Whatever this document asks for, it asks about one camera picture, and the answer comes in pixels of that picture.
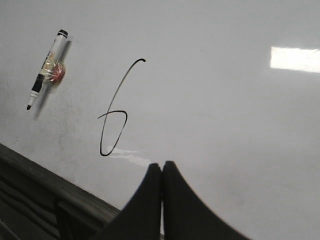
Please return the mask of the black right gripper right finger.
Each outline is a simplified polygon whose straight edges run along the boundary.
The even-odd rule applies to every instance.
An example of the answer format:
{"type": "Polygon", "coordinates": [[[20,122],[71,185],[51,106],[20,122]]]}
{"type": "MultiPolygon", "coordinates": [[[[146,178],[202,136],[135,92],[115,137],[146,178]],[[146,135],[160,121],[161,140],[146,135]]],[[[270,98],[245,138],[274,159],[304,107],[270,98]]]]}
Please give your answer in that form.
{"type": "Polygon", "coordinates": [[[162,170],[162,196],[166,240],[247,239],[202,202],[173,161],[166,161],[162,170]]]}

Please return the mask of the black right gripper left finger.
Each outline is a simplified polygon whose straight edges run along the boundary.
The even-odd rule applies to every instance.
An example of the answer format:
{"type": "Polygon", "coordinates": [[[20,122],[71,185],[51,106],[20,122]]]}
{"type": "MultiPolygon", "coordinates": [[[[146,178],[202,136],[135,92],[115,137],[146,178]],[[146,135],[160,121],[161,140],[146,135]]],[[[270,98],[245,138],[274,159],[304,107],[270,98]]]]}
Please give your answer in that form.
{"type": "Polygon", "coordinates": [[[162,171],[148,166],[138,189],[123,210],[93,240],[158,240],[162,207],[162,171]]]}

